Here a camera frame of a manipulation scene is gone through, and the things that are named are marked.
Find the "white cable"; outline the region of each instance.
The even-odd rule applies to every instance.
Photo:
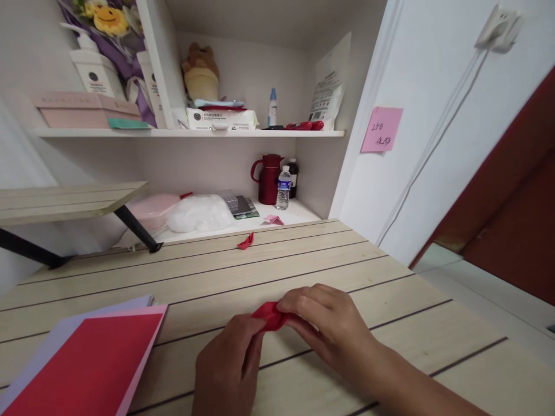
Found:
[[[472,69],[474,68],[474,65],[476,64],[479,56],[480,56],[480,52],[476,51],[476,53],[474,54],[474,56],[470,60],[465,72],[462,74],[461,78],[459,79],[458,84],[455,87],[455,90],[451,94],[451,97],[449,98],[449,101],[447,102],[447,105],[443,109],[443,113],[441,114],[438,122],[435,125],[434,131],[433,131],[432,135],[430,136],[430,139],[429,139],[428,143],[426,144],[426,147],[424,148],[424,151],[422,152],[422,155],[420,156],[420,159],[418,160],[418,163],[416,164],[412,174],[410,175],[410,179],[409,179],[409,182],[408,182],[407,186],[405,187],[405,189],[403,190],[403,193],[401,194],[401,197],[399,197],[399,199],[395,203],[395,206],[391,210],[391,213],[389,214],[389,217],[387,218],[386,224],[384,225],[384,227],[382,228],[382,231],[380,232],[380,234],[378,236],[378,241],[381,242],[383,240],[383,236],[386,232],[386,229],[388,228],[388,225],[392,222],[393,217],[395,216],[395,213],[397,212],[397,210],[399,209],[400,204],[402,203],[404,195],[408,192],[408,188],[410,186],[410,183],[414,180],[414,177],[418,174],[418,171],[420,170],[422,164],[424,163],[424,160],[426,160],[426,156],[428,155],[428,153],[430,151],[430,148],[434,145],[435,139],[438,136],[439,132],[441,131],[441,127],[443,126],[443,124],[445,123],[449,113],[451,112],[451,109],[453,108],[454,102],[455,102],[456,98],[459,96],[459,93],[461,92],[464,84],[468,81],[468,78],[470,77],[470,73],[472,72]]]
[[[393,226],[393,224],[395,224],[395,221],[397,220],[397,218],[399,217],[399,213],[401,212],[401,210],[403,209],[403,206],[405,205],[405,202],[409,196],[410,190],[412,189],[412,185],[416,182],[416,180],[419,178],[420,173],[422,172],[422,170],[424,169],[424,167],[426,166],[426,164],[428,163],[428,161],[430,160],[430,157],[433,155],[435,149],[437,148],[437,146],[441,143],[443,137],[445,136],[445,133],[447,133],[447,130],[449,129],[449,127],[451,126],[451,123],[453,122],[453,120],[455,119],[455,117],[457,117],[457,114],[459,112],[459,110],[461,109],[461,107],[463,106],[463,103],[465,102],[466,98],[468,97],[468,95],[470,94],[470,92],[472,91],[472,88],[474,87],[474,84],[476,83],[476,80],[478,79],[478,75],[480,74],[480,71],[482,70],[482,67],[484,65],[484,63],[486,62],[486,58],[490,53],[490,49],[488,49],[484,55],[484,57],[482,58],[482,61],[480,62],[480,65],[478,66],[478,69],[476,70],[476,73],[474,74],[474,78],[472,79],[472,82],[470,83],[470,86],[468,87],[466,93],[464,94],[464,96],[462,97],[462,100],[460,101],[460,103],[457,106],[457,109],[455,110],[455,112],[453,113],[453,115],[451,116],[451,118],[449,119],[449,122],[447,123],[447,125],[445,126],[445,128],[443,129],[443,132],[441,133],[441,136],[439,137],[439,139],[436,141],[435,145],[433,146],[432,150],[428,153],[428,155],[426,156],[426,158],[424,159],[424,162],[422,163],[422,165],[418,168],[416,175],[414,175],[414,178],[411,179],[411,181],[409,182],[409,185],[406,188],[406,192],[404,192],[404,196],[402,197],[402,199],[400,200],[400,206],[398,209],[394,210],[393,212],[395,212],[395,216],[393,218],[393,220],[389,223],[389,225],[387,226],[387,228],[385,229],[385,231],[381,234],[380,237],[378,237],[378,242],[377,245],[378,247],[382,244],[384,238],[386,237],[387,233],[389,232],[389,230],[391,229],[391,227]]]

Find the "desk surface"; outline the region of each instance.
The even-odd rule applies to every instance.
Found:
[[[197,354],[234,314],[291,288],[349,292],[373,334],[422,371],[493,414],[555,411],[555,376],[339,221],[112,251],[41,270],[0,299],[0,387],[60,320],[143,295],[169,309],[131,405],[143,416],[187,415]],[[264,337],[253,414],[374,414],[288,327]]]
[[[142,181],[0,190],[0,226],[104,216],[129,202],[146,185]]]

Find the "red thermos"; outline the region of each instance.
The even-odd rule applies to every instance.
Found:
[[[258,201],[264,205],[275,205],[278,199],[278,177],[282,169],[280,162],[283,160],[280,155],[262,155],[262,159],[256,161],[250,169],[250,177],[258,184]],[[254,178],[256,165],[262,162],[260,179]]]

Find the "pink box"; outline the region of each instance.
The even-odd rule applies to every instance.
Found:
[[[156,194],[129,207],[135,218],[148,232],[155,232],[166,225],[166,214],[181,201],[177,195]]]
[[[109,118],[141,121],[137,104],[94,92],[47,92],[35,106],[52,128],[110,128]]]

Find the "red cardstock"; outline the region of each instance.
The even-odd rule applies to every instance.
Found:
[[[239,247],[241,250],[246,250],[247,248],[250,247],[252,243],[254,243],[254,231],[251,234],[249,234],[249,236],[245,241],[237,244],[237,247]]]
[[[115,415],[163,316],[84,320],[3,416]]]
[[[292,315],[280,312],[276,307],[277,305],[277,302],[266,302],[251,315],[253,318],[262,318],[266,320],[266,326],[262,329],[263,331],[281,329]]]

